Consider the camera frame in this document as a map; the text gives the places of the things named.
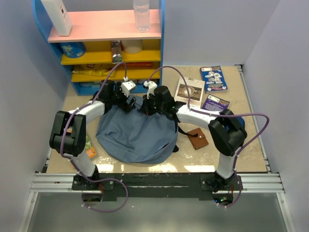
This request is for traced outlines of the blue fabric backpack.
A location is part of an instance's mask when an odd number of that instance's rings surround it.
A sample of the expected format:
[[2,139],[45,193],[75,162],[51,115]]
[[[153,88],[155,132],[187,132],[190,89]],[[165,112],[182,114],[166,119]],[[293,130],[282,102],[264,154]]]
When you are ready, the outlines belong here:
[[137,96],[135,108],[129,113],[113,106],[100,117],[96,139],[121,162],[159,164],[179,151],[178,124],[165,115],[141,113],[141,105],[142,97]]

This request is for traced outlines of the brown leather wallet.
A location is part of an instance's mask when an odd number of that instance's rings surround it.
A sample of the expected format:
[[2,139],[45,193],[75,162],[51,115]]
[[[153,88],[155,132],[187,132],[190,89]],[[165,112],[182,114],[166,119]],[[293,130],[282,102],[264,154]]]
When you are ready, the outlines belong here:
[[209,142],[201,128],[196,128],[189,131],[188,138],[195,150],[209,145]]

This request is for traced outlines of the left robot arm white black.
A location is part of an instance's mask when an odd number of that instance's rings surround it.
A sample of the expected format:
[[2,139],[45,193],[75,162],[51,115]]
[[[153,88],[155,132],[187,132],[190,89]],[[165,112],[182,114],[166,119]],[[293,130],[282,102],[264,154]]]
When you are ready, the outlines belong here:
[[68,159],[77,170],[73,181],[75,184],[86,189],[99,187],[98,168],[85,150],[86,126],[95,118],[105,115],[113,106],[118,106],[126,113],[134,109],[136,98],[132,98],[130,102],[127,100],[135,88],[133,81],[107,81],[86,105],[56,113],[49,145]]

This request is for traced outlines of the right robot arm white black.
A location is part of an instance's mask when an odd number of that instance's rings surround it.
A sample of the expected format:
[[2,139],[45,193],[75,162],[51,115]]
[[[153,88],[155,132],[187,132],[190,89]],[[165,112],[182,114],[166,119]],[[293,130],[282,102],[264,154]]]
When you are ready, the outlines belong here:
[[147,116],[156,113],[177,123],[189,123],[208,129],[216,149],[219,151],[219,163],[213,177],[205,184],[213,192],[225,190],[232,185],[236,177],[237,152],[247,138],[247,132],[230,110],[221,113],[190,108],[187,103],[175,101],[166,86],[157,86],[154,82],[145,82],[147,94],[143,96],[140,111]]

